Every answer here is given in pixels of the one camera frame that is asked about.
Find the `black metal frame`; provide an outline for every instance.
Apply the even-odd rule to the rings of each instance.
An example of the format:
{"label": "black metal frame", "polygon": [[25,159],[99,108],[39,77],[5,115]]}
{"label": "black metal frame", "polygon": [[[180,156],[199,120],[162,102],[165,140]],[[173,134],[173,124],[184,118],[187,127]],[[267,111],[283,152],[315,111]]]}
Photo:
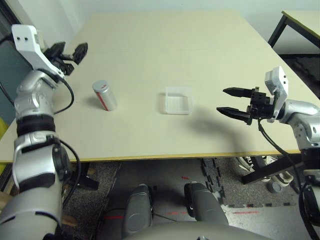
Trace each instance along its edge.
{"label": "black metal frame", "polygon": [[11,8],[8,6],[5,0],[0,0],[0,12],[3,14],[3,16],[6,18],[6,20],[9,22],[9,24],[21,24],[19,19],[16,17],[14,12],[11,10]]}
{"label": "black metal frame", "polygon": [[301,27],[299,24],[292,21],[290,18],[288,18],[285,15],[283,15],[282,18],[280,19],[278,25],[276,26],[275,30],[273,31],[273,33],[268,41],[268,44],[272,48],[276,44],[278,38],[280,37],[280,35],[282,34],[282,32],[284,31],[284,29],[287,25],[290,26],[295,31],[297,31],[302,36],[304,36],[306,39],[308,39],[310,42],[312,42],[318,48],[320,48],[320,39],[319,38],[317,38],[312,33],[308,32],[307,30],[305,30],[303,27]]}
{"label": "black metal frame", "polygon": [[[78,187],[86,189],[86,190],[98,190],[99,182],[92,180],[88,177],[88,169],[90,163],[89,162],[82,162],[81,163],[81,174],[78,182]],[[77,178],[77,173],[75,171],[72,172],[70,183],[73,184]]]}
{"label": "black metal frame", "polygon": [[[299,167],[303,164],[300,153],[290,154],[290,158],[295,163],[296,167]],[[292,163],[286,157],[282,157],[279,160],[260,168],[258,168],[260,161],[259,157],[251,157],[251,159],[253,164],[256,164],[257,167],[254,169],[254,172],[251,172],[241,178],[243,184],[255,183],[264,179],[265,177],[272,177],[293,167]]]}

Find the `black table leg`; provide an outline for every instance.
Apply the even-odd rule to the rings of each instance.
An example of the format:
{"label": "black table leg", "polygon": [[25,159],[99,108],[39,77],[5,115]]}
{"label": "black table leg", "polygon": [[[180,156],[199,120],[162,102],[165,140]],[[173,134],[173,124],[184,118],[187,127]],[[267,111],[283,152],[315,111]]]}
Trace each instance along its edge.
{"label": "black table leg", "polygon": [[276,44],[278,38],[280,37],[280,35],[282,34],[282,32],[284,31],[285,27],[286,27],[286,20],[288,18],[283,15],[282,18],[280,19],[278,25],[276,26],[275,30],[273,31],[268,44],[273,48],[274,45]]}
{"label": "black table leg", "polygon": [[[290,154],[290,158],[295,163],[296,167],[303,164],[301,154]],[[243,184],[251,184],[259,180],[262,180],[265,177],[277,175],[283,171],[286,171],[289,168],[292,168],[292,163],[286,157],[282,157],[269,165],[266,165],[261,168],[256,168],[254,172],[251,172],[248,175],[243,176],[241,180]]]}
{"label": "black table leg", "polygon": [[[99,187],[99,182],[92,180],[90,177],[88,177],[88,169],[89,169],[90,163],[89,162],[82,162],[81,163],[81,174],[80,179],[78,182],[78,187],[86,189],[86,190],[97,190]],[[76,180],[77,173],[75,171],[72,172],[70,182],[73,184]]]}

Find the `silver can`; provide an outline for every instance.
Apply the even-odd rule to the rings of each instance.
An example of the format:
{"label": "silver can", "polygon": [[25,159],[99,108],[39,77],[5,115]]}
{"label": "silver can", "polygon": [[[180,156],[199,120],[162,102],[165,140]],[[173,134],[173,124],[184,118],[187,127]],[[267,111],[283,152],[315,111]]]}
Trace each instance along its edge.
{"label": "silver can", "polygon": [[105,80],[96,81],[94,84],[92,84],[92,89],[100,100],[104,110],[112,111],[117,108],[115,96]]}

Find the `beige tabletop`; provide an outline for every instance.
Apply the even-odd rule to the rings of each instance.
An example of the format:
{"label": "beige tabletop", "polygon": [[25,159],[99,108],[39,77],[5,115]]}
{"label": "beige tabletop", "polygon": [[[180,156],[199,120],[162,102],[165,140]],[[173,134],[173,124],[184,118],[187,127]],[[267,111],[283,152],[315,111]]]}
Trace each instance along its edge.
{"label": "beige tabletop", "polygon": [[[289,98],[320,101],[263,38],[233,10],[103,13],[94,15],[69,46],[88,42],[88,53],[67,78],[74,105],[54,117],[59,137],[82,161],[227,157],[275,154],[251,126],[220,114],[216,107],[245,111],[248,98],[228,87],[265,86],[265,73],[281,65]],[[104,111],[92,83],[109,82],[116,110]],[[166,87],[192,87],[191,115],[164,114]],[[56,109],[70,95],[61,85]],[[263,122],[274,141],[299,152],[291,127]],[[16,124],[0,141],[0,162],[12,162]]]}
{"label": "beige tabletop", "polygon": [[282,14],[320,39],[320,11],[283,10]]}

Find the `transparent box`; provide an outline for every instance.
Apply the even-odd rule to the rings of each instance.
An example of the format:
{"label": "transparent box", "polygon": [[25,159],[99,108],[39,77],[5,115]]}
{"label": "transparent box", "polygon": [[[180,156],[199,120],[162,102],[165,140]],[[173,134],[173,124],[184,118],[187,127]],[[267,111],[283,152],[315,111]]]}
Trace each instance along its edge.
{"label": "transparent box", "polygon": [[192,88],[191,87],[166,87],[165,112],[167,114],[192,113]]}

